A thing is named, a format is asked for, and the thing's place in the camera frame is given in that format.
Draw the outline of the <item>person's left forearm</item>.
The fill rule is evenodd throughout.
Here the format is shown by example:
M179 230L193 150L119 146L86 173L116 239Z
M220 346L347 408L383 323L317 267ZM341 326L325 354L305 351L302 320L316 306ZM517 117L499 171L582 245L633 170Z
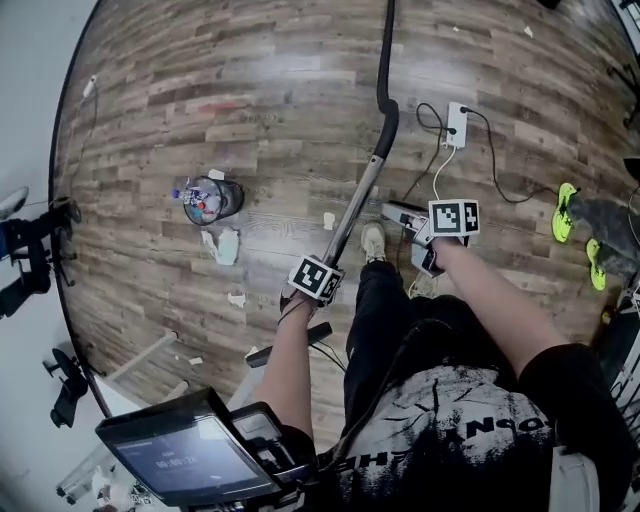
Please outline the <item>person's left forearm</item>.
M313 439L311 374L307 341L309 307L294 311L278 323L272 352L254 399L269 405L280 422Z

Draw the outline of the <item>person's beige left shoe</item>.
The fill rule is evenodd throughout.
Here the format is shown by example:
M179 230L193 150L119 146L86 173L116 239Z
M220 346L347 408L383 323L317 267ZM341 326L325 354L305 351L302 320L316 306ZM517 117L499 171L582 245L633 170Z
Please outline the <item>person's beige left shoe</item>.
M365 263L386 260L385 233L377 222L366 224L361 233L361 247L365 254Z

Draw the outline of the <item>black wrist band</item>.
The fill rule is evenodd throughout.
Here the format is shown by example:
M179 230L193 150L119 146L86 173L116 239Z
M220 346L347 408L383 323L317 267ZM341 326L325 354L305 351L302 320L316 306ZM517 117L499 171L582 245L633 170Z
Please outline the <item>black wrist band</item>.
M316 309L317 301L305 294L294 293L289 297L280 297L280 318L278 323L282 323L294 311L302 307L309 307L311 312Z

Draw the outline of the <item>black mesh bin with litter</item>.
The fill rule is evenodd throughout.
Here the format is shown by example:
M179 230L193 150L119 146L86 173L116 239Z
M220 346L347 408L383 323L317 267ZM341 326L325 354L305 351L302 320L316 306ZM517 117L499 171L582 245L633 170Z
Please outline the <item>black mesh bin with litter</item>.
M238 213L245 194L237 182L197 176L188 178L182 189L174 189L173 197L193 224L208 226Z

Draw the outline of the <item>chest-mounted tablet screen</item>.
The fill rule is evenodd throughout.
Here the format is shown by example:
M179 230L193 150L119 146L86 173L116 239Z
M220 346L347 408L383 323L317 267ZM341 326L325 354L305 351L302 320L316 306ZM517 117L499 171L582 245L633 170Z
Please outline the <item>chest-mounted tablet screen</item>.
M289 494L310 467L266 403L230 410L212 388L107 418L96 434L181 512L258 512Z

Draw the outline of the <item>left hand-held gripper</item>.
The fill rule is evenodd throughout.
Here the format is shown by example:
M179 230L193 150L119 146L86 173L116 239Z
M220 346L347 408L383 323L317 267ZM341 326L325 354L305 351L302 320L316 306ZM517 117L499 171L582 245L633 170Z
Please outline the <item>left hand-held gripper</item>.
M324 307L333 301L344 275L343 270L329 267L314 256L305 255L290 271L288 284Z

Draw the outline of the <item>white power strip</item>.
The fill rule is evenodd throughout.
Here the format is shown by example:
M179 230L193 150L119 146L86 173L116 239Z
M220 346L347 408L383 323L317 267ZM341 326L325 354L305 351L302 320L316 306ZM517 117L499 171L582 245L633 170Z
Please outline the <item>white power strip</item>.
M466 145L468 111L467 106L458 102L450 102L448 105L446 144L457 150Z

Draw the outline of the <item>black swivel chair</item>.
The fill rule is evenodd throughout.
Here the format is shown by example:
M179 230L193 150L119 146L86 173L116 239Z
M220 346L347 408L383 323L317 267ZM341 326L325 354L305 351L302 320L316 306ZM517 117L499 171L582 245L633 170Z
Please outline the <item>black swivel chair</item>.
M89 390L88 380L84 377L80 363L76 357L70 358L59 348L52 349L53 364L43 363L47 373L54 378L54 373L60 370L64 376L60 377L61 389L50 418L57 428L66 426L72 428L75 420L77 404Z
M35 294L46 294L51 287L49 277L50 266L47 260L43 239L48 236L59 235L65 232L68 238L72 237L72 223L81 222L81 212L77 203L70 197L63 197L61 202L57 202L48 210L50 211L50 232L41 239L36 238L26 247L26 257L29 261L30 270L21 271L20 276L11 284L0 290L0 319L11 317L16 311ZM16 252L8 256L14 258Z

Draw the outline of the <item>person's black trousers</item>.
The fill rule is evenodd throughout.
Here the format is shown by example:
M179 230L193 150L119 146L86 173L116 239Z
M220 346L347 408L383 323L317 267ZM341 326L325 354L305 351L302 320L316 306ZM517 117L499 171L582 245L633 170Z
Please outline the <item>person's black trousers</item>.
M438 366L498 372L499 386L516 387L506 357L463 300L452 295L410 299L394 266L365 264L347 337L344 433L365 415L382 385Z

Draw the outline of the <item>white table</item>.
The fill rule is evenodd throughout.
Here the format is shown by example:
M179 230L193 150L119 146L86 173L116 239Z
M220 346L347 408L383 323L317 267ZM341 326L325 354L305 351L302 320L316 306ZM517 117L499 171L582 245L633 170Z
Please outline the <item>white table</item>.
M177 341L178 334L168 330L154 343L119 365L114 371L102 375L92 370L96 401L102 404L105 417L120 416L151 406L150 403L127 390L121 382Z

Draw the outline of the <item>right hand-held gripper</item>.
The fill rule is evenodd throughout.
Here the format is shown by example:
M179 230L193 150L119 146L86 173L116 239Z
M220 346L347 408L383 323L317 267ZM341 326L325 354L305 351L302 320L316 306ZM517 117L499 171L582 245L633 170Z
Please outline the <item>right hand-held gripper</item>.
M479 205L476 200L434 200L427 209L401 201L382 205L382 216L412 236L411 263L423 274L437 277L443 271L436 265L436 238L453 238L465 247L480 233Z

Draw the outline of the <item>crumpled white tissue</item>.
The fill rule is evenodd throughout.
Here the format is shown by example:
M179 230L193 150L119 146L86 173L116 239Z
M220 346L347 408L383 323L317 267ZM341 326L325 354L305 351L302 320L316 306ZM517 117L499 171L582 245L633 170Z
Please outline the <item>crumpled white tissue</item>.
M235 264L240 247L238 231L225 227L217 240L214 240L213 235L206 230L202 230L200 235L206 250L217 264L221 266Z

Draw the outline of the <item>person's beige shoe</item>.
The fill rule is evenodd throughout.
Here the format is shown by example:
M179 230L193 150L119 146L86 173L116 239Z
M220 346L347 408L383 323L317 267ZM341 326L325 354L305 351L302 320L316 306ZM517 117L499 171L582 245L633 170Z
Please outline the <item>person's beige shoe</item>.
M377 222L366 224L361 233L361 247L365 254L365 263L386 260L385 233Z
M435 277L419 272L408 288L410 299L434 298L438 295L439 281Z

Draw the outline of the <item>person's beige right shoe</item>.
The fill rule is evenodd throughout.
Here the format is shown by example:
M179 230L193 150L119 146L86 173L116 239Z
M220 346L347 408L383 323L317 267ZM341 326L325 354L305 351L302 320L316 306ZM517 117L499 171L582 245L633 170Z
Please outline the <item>person's beige right shoe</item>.
M435 277L419 272L408 288L410 299L434 298L438 295L439 281Z

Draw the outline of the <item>person's black white printed T-shirt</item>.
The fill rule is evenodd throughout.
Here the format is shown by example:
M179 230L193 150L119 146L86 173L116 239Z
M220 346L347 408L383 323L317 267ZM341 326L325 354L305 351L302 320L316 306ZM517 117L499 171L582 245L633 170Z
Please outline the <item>person's black white printed T-shirt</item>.
M634 444L593 352L547 349L512 388L496 371L438 366L391 387L324 477L322 512L547 512L557 446L595 465L618 512Z

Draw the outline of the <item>person's right forearm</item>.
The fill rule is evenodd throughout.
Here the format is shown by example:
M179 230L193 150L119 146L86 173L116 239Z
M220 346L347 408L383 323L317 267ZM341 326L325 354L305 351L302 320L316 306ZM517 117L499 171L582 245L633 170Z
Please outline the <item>person's right forearm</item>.
M432 246L436 265L448 274L516 375L543 351L568 343L535 302L469 248L446 237L434 239Z

